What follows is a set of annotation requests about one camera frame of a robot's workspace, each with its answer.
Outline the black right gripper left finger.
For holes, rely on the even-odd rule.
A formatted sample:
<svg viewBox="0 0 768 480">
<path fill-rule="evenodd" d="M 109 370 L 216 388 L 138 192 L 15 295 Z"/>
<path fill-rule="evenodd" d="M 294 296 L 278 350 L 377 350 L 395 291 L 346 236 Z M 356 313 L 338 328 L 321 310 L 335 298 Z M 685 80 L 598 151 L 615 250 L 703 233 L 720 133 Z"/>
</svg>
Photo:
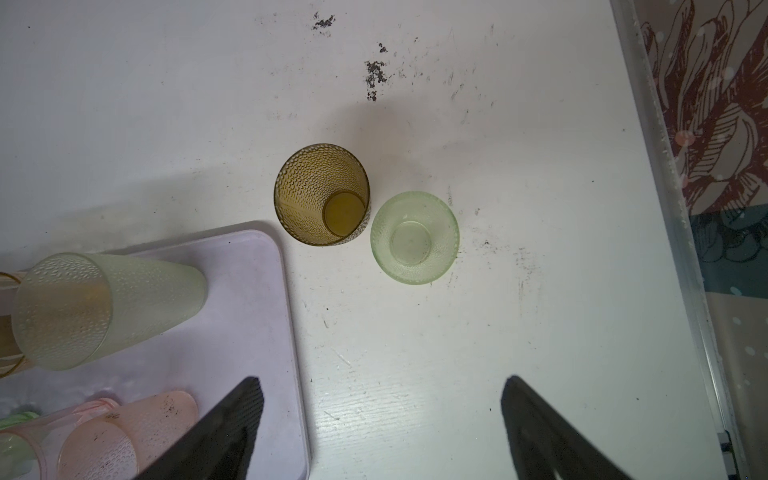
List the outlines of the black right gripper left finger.
<svg viewBox="0 0 768 480">
<path fill-rule="evenodd" d="M 243 379 L 139 479 L 235 479 L 247 477 L 264 411 L 257 377 Z"/>
</svg>

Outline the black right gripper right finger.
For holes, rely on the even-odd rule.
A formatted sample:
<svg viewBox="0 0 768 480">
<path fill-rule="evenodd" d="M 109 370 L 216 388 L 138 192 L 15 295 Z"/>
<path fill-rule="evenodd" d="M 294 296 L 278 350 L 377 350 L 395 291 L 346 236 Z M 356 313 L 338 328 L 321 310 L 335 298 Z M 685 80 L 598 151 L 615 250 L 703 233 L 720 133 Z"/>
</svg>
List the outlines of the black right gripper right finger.
<svg viewBox="0 0 768 480">
<path fill-rule="evenodd" d="M 519 479 L 626 479 L 521 377 L 507 379 L 501 411 Z"/>
</svg>

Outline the pink glass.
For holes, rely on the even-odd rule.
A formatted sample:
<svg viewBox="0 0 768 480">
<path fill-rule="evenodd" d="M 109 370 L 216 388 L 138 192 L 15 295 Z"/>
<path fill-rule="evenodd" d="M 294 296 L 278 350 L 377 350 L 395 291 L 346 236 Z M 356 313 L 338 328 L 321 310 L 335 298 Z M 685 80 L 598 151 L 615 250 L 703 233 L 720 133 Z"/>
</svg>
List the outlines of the pink glass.
<svg viewBox="0 0 768 480">
<path fill-rule="evenodd" d="M 161 457 L 198 421 L 195 399 L 176 390 L 97 416 L 65 440 L 59 479 L 132 479 Z"/>
<path fill-rule="evenodd" d="M 23 438 L 36 454 L 35 470 L 17 479 L 55 479 L 61 447 L 74 429 L 118 406 L 117 401 L 104 397 L 1 429 L 1 434 L 15 434 Z"/>
</svg>

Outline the smooth green glass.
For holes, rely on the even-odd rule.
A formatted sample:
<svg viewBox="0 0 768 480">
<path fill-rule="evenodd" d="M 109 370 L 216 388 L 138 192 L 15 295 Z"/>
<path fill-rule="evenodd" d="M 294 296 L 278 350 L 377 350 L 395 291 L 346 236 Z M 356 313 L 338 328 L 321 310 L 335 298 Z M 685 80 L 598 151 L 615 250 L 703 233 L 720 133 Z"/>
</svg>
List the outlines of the smooth green glass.
<svg viewBox="0 0 768 480">
<path fill-rule="evenodd" d="M 33 411 L 20 412 L 1 419 L 5 430 L 38 418 Z M 35 470 L 36 454 L 29 444 L 15 434 L 1 434 L 1 478 L 17 479 Z"/>
</svg>

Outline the tall pale green textured glass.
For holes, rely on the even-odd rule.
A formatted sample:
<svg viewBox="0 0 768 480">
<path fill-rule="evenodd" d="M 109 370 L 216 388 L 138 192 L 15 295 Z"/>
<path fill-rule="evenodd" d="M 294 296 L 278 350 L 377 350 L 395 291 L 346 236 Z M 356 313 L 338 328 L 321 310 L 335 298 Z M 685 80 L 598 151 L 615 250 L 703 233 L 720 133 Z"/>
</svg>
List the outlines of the tall pale green textured glass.
<svg viewBox="0 0 768 480">
<path fill-rule="evenodd" d="M 203 308 L 195 267 L 156 259 L 59 253 L 28 270 L 11 311 L 14 339 L 33 365 L 64 371 L 160 335 Z"/>
</svg>

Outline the smooth yellow glass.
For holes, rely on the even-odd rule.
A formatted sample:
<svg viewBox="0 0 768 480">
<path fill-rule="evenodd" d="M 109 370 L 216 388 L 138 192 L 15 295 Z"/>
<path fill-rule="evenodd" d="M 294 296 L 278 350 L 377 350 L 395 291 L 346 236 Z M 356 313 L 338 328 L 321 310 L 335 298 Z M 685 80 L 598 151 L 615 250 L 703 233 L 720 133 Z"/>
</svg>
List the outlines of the smooth yellow glass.
<svg viewBox="0 0 768 480">
<path fill-rule="evenodd" d="M 13 331 L 11 307 L 26 273 L 1 272 L 1 377 L 6 378 L 30 369 L 32 363 L 21 352 Z"/>
</svg>

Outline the amber textured glass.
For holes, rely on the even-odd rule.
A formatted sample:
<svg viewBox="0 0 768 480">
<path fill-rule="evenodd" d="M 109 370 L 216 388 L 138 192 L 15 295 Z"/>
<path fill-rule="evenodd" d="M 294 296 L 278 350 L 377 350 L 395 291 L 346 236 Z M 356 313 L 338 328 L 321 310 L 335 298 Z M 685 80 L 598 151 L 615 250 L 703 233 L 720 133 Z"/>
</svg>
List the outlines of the amber textured glass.
<svg viewBox="0 0 768 480">
<path fill-rule="evenodd" d="M 330 143 L 291 155 L 278 172 L 273 200 L 286 232 L 315 247 L 357 238 L 370 218 L 370 182 L 362 163 Z"/>
</svg>

